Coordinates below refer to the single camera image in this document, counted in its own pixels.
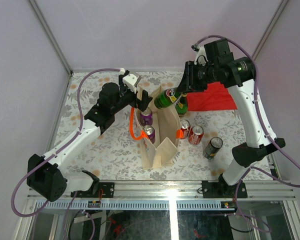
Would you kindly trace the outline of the green glass bottle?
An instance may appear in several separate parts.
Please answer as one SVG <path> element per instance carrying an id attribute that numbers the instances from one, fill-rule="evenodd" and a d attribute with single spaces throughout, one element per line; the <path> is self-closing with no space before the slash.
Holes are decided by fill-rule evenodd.
<path id="1" fill-rule="evenodd" d="M 165 109 L 173 105 L 182 95 L 176 87 L 168 88 L 161 92 L 155 99 L 154 105 L 157 109 Z"/>
<path id="2" fill-rule="evenodd" d="M 188 112 L 187 94 L 183 93 L 175 104 L 175 110 L 180 117 L 183 117 Z"/>

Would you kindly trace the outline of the purple soda can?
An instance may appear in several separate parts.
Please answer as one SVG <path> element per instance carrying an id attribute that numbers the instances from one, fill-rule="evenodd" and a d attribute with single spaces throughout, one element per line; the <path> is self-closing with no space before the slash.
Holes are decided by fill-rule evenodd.
<path id="1" fill-rule="evenodd" d="M 155 134 L 155 129 L 151 125 L 145 125 L 142 129 L 149 140 L 154 144 L 156 141 L 156 134 Z"/>
<path id="2" fill-rule="evenodd" d="M 153 112 L 147 107 L 145 111 L 140 112 L 140 124 L 144 126 L 151 126 L 153 124 Z"/>

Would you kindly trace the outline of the beige canvas bag orange handles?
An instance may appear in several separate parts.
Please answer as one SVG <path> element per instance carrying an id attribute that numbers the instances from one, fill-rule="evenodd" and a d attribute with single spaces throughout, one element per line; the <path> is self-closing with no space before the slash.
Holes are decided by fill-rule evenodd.
<path id="1" fill-rule="evenodd" d="M 142 167 L 148 170 L 172 166 L 181 137 L 180 118 L 173 105 L 158 109 L 152 100 L 148 107 L 152 111 L 151 126 L 154 128 L 155 142 L 140 137 L 138 133 L 131 133 L 131 136 L 140 143 Z"/>

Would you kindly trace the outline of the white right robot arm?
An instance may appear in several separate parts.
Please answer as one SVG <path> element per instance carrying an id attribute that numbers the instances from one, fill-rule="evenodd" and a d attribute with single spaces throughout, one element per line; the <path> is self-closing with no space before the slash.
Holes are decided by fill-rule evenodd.
<path id="1" fill-rule="evenodd" d="M 232 149 L 233 160 L 219 177 L 218 192 L 230 197 L 247 169 L 267 155 L 286 145 L 278 138 L 267 119 L 259 97 L 257 66 L 246 53 L 235 59 L 230 50 L 230 39 L 217 36 L 216 41 L 192 45 L 194 61 L 187 61 L 177 87 L 180 93 L 204 92 L 211 83 L 222 84 L 232 97 L 245 131 L 246 141 Z"/>

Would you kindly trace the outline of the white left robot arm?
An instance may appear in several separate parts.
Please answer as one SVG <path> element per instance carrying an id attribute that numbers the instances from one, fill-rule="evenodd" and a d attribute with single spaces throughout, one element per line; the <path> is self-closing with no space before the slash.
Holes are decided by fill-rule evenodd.
<path id="1" fill-rule="evenodd" d="M 93 173 L 82 170 L 65 173 L 62 169 L 90 142 L 101 136 L 114 122 L 115 115 L 126 106 L 144 111 L 151 100 L 146 90 L 138 96 L 137 86 L 141 76 L 135 72 L 119 70 L 118 83 L 102 86 L 97 103 L 81 116 L 79 127 L 55 148 L 28 160 L 26 184 L 49 202 L 58 200 L 65 192 L 77 192 L 85 197 L 95 197 L 100 191 L 100 180 Z"/>

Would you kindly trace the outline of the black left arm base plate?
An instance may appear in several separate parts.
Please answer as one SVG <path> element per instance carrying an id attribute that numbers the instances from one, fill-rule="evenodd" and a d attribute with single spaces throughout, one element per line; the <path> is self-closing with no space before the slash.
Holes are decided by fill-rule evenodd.
<path id="1" fill-rule="evenodd" d="M 115 192 L 114 182 L 98 182 L 94 183 L 87 191 L 78 191 L 77 198 L 113 198 Z"/>

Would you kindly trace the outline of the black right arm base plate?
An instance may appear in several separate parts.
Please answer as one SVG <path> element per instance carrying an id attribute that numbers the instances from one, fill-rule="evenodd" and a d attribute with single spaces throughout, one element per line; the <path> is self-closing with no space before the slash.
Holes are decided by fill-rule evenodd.
<path id="1" fill-rule="evenodd" d="M 248 197 L 246 185 L 241 182 L 240 184 L 227 185 L 219 181 L 201 182 L 202 195 L 206 199 L 228 199 L 235 198 L 236 189 L 238 199 L 246 199 Z"/>

